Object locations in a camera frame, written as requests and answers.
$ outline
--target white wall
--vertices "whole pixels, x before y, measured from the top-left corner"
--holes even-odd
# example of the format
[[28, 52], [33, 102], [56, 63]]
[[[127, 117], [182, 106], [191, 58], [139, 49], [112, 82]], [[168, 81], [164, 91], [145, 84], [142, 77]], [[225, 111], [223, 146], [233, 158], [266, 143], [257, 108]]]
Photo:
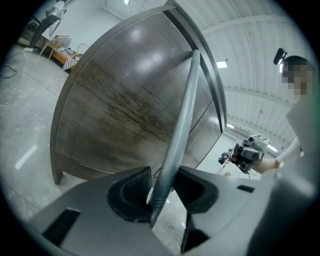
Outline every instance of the white wall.
[[208, 155], [199, 164], [197, 169], [208, 173], [216, 174], [222, 167], [222, 165], [218, 162], [219, 157], [223, 152], [228, 151], [228, 149], [233, 149], [235, 145], [235, 139], [230, 138], [225, 134], [222, 134], [213, 146], [213, 148], [210, 150]]
[[[67, 5], [67, 12], [63, 16], [55, 35], [70, 36], [69, 47], [77, 50], [80, 44], [91, 46], [105, 32], [120, 23], [121, 20], [113, 14], [103, 10], [99, 0], [75, 0]], [[49, 38], [49, 29], [43, 36]], [[80, 53], [86, 47], [81, 46]]]
[[[241, 173], [241, 170], [233, 163], [228, 163], [222, 170], [222, 165], [218, 162], [219, 157], [222, 153], [228, 151], [228, 149], [233, 149], [236, 145], [236, 139], [227, 136], [226, 134], [222, 134], [218, 141], [215, 143], [213, 148], [210, 150], [208, 155], [203, 159], [201, 164], [197, 167], [198, 170], [216, 174], [224, 175], [225, 173], [230, 173], [233, 177], [249, 179], [247, 174]], [[251, 180], [260, 180], [261, 174], [252, 170], [254, 175], [250, 175]]]

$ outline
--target gray metal pole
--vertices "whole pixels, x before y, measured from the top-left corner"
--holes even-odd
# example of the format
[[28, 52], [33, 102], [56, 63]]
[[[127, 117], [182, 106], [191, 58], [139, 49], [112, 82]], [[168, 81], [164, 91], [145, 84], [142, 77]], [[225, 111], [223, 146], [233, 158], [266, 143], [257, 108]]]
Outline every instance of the gray metal pole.
[[166, 203], [184, 156], [195, 108], [200, 56], [200, 51], [193, 51], [191, 67], [180, 105], [179, 116], [149, 201], [152, 209], [151, 227], [155, 225]]

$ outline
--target concrete floor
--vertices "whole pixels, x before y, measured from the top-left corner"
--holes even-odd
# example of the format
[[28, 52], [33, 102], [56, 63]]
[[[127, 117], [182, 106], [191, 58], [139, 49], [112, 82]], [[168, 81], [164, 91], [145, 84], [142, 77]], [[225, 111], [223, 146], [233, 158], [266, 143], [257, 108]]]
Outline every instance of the concrete floor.
[[[0, 78], [0, 183], [12, 211], [27, 222], [84, 180], [64, 173], [60, 185], [55, 185], [51, 173], [52, 117], [68, 74], [46, 57], [23, 53], [18, 46], [7, 58], [4, 65], [17, 73]], [[4, 77], [13, 73], [8, 68], [1, 70]], [[173, 192], [153, 228], [175, 255], [180, 254], [186, 215]]]

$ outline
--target white ceiling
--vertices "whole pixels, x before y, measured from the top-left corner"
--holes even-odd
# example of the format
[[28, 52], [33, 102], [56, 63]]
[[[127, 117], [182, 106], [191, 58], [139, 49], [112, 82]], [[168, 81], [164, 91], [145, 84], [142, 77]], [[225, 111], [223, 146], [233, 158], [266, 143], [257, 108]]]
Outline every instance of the white ceiling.
[[[165, 4], [166, 0], [107, 0], [103, 7], [123, 20]], [[293, 95], [273, 64], [278, 48], [317, 64], [315, 56], [285, 11], [269, 0], [176, 0], [197, 24], [216, 61], [225, 90], [227, 121], [270, 144], [287, 147], [295, 134], [286, 119]]]

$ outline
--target gray floor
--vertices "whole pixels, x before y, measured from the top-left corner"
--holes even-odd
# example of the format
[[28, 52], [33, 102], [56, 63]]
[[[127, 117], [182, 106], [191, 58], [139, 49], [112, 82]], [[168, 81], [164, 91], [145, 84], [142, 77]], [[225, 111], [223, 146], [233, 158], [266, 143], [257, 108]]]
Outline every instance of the gray floor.
[[[18, 46], [10, 56], [4, 65], [17, 73], [0, 78], [0, 183], [13, 212], [28, 221], [84, 180], [64, 173], [60, 185], [55, 185], [51, 173], [52, 117], [68, 74], [46, 57], [23, 53]], [[4, 77], [13, 73], [7, 67], [1, 70]], [[153, 228], [175, 255], [180, 254], [186, 214], [173, 192]]]

